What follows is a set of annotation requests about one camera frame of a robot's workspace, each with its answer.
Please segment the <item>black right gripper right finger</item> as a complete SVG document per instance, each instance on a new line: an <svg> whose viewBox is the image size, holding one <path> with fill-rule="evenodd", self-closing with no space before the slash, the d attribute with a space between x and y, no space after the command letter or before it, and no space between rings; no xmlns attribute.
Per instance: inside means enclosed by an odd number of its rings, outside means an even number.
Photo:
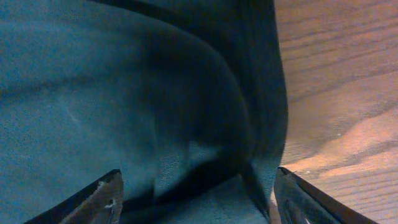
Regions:
<svg viewBox="0 0 398 224"><path fill-rule="evenodd" d="M277 169L274 194L283 224L378 224L285 167Z"/></svg>

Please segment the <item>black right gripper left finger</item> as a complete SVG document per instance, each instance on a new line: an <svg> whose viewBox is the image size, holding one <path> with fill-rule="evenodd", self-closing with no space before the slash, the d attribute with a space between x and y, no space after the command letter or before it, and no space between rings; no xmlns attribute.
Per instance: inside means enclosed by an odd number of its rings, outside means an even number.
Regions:
<svg viewBox="0 0 398 224"><path fill-rule="evenodd" d="M113 169L25 224L118 224L123 192L122 173Z"/></svg>

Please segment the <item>black polo shirt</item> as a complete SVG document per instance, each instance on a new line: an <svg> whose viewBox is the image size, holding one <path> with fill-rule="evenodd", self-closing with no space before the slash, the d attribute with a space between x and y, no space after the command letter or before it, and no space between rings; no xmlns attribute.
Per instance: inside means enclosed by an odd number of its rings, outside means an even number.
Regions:
<svg viewBox="0 0 398 224"><path fill-rule="evenodd" d="M1 222L111 170L121 223L268 223L287 94L273 1L1 2Z"/></svg>

